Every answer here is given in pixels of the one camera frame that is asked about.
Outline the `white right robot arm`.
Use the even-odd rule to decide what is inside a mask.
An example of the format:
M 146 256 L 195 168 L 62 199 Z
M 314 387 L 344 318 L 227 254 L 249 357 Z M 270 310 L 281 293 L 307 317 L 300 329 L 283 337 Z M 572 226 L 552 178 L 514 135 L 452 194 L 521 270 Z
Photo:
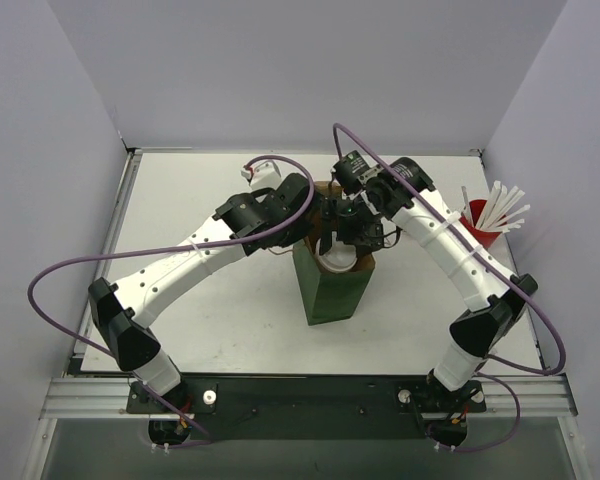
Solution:
M 521 317 L 526 301 L 520 295 L 532 297 L 538 284 L 493 258 L 413 159 L 401 157 L 390 167 L 372 167 L 352 151 L 332 174 L 354 212 L 382 217 L 417 241 L 460 293 L 467 310 L 449 326 L 451 343 L 432 371 L 435 383 L 456 392 Z

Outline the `green paper bag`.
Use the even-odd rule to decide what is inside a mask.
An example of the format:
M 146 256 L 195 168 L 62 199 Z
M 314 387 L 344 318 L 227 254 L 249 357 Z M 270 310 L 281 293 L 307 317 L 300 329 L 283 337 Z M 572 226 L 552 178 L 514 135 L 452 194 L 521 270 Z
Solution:
M 298 242 L 292 259 L 298 280 L 306 322 L 310 327 L 351 318 L 375 270 L 372 255 L 354 258 L 353 266 L 334 273 L 315 256 L 316 243 L 308 238 Z

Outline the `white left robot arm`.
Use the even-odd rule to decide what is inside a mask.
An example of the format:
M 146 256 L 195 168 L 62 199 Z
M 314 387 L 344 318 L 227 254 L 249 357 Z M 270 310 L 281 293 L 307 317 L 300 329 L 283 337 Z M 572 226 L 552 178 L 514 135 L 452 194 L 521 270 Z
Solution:
M 259 249 L 288 246 L 310 227 L 315 189 L 292 173 L 277 188 L 235 194 L 181 244 L 187 251 L 159 259 L 113 283 L 104 278 L 88 288 L 91 317 L 119 369 L 150 388 L 163 411 L 184 402 L 180 371 L 150 326 L 173 302 L 213 273 Z

